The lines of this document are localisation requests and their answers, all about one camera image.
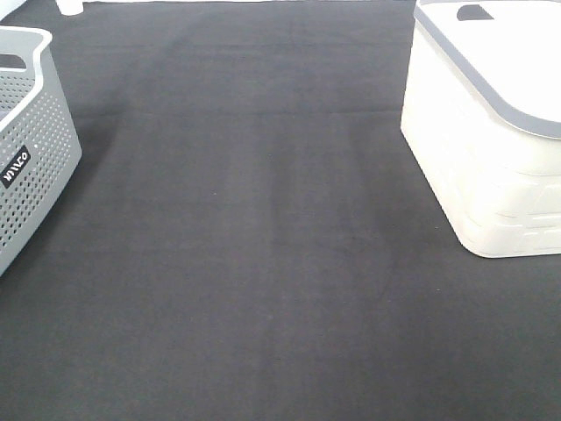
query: white object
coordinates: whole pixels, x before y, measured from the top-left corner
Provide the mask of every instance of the white object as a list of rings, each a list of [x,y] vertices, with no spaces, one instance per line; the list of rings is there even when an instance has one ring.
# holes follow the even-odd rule
[[[23,3],[25,0],[0,0],[0,19],[4,19]]]
[[[559,22],[552,1],[415,7],[401,129],[480,256],[561,253]]]
[[[63,15],[73,16],[84,11],[82,0],[56,0],[56,3]]]

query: dark gray rug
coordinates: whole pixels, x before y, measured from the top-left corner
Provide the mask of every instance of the dark gray rug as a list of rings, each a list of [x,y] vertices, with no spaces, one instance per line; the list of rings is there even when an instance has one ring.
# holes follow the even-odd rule
[[[561,419],[561,256],[456,240],[412,2],[31,0],[84,156],[0,279],[0,419]]]

